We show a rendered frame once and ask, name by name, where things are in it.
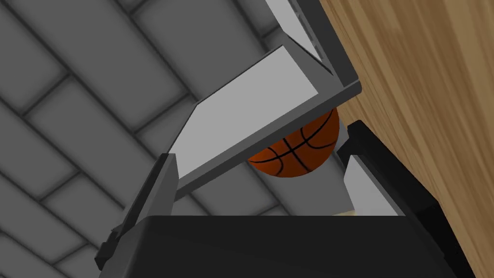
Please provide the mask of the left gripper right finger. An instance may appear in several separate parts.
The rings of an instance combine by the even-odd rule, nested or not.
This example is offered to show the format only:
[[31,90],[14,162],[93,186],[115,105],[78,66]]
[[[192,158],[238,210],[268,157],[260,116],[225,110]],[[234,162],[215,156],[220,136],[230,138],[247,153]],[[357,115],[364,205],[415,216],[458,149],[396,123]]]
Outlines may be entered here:
[[349,190],[352,200],[362,200],[367,208],[380,215],[388,205],[398,215],[409,215],[417,219],[429,233],[451,233],[452,229],[437,199],[417,180],[393,153],[379,140],[363,121],[357,120],[347,127],[349,138],[338,149],[337,156],[345,166],[345,185],[357,177],[357,168],[370,179],[369,188],[378,195],[374,203],[364,196],[363,183],[356,191]]

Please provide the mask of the orange basketball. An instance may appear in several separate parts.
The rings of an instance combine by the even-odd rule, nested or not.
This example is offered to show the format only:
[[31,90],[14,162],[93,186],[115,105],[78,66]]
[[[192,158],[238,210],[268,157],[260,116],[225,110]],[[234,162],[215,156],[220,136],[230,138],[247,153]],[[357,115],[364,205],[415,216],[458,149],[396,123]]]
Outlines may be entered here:
[[320,167],[331,155],[339,136],[336,108],[249,158],[257,170],[270,176],[293,178]]

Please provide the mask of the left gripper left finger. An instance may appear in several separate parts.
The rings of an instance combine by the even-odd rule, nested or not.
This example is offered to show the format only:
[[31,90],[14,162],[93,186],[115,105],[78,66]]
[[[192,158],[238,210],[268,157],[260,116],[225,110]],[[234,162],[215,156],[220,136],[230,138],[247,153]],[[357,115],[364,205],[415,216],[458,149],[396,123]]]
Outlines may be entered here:
[[164,265],[165,217],[172,212],[177,188],[176,156],[163,153],[96,253],[100,271],[157,271]]

